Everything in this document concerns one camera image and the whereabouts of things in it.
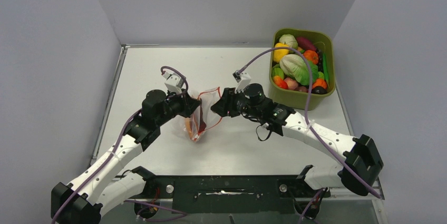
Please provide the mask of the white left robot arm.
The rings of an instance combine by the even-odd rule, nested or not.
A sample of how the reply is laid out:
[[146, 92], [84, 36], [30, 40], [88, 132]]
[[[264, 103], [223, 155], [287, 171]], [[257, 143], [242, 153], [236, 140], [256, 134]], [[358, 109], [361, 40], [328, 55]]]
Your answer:
[[178, 115], [192, 116], [200, 105], [188, 93], [148, 92], [142, 108], [126, 121], [111, 148], [77, 178], [53, 188], [52, 223], [99, 223], [111, 209], [142, 193], [154, 176], [145, 168], [137, 168], [121, 181], [113, 179], [155, 141], [162, 125]]

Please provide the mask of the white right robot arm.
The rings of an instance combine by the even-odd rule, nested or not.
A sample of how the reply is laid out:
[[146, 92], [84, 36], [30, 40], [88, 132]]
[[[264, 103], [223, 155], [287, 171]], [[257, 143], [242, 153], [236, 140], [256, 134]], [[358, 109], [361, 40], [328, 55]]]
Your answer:
[[384, 163], [371, 137], [363, 134], [356, 138], [312, 122], [293, 108], [266, 97], [257, 83], [249, 84], [242, 92], [225, 88], [211, 110], [221, 117], [241, 115], [253, 120], [270, 132], [325, 153], [341, 165], [341, 168], [311, 168], [310, 173], [296, 182], [301, 195], [310, 196], [320, 188], [344, 186], [359, 196], [371, 194], [382, 198], [373, 184]]

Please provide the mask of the red orange fruit slice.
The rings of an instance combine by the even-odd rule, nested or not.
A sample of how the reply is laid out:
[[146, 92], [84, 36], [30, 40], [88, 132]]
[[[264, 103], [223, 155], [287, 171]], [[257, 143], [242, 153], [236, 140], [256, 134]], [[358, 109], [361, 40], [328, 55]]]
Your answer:
[[197, 108], [192, 117], [185, 118], [184, 123], [189, 139], [193, 142], [197, 142], [206, 129], [202, 107]]

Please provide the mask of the clear orange zip top bag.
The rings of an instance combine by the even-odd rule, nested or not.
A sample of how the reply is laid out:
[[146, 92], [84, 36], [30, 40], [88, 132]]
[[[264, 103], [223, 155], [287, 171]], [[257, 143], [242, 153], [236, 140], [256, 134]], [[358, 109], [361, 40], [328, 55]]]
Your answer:
[[189, 94], [201, 102], [200, 106], [191, 117], [178, 116], [173, 119], [171, 128], [175, 136], [198, 142], [221, 122], [222, 117], [211, 111], [211, 107], [221, 98], [221, 90], [215, 87], [201, 92], [192, 90]]

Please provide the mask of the green white lettuce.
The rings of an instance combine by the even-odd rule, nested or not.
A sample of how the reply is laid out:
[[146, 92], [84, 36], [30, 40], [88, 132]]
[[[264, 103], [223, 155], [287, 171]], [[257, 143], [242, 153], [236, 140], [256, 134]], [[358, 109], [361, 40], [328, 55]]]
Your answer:
[[282, 71], [301, 85], [313, 84], [318, 79], [318, 67], [297, 54], [285, 55], [279, 62]]

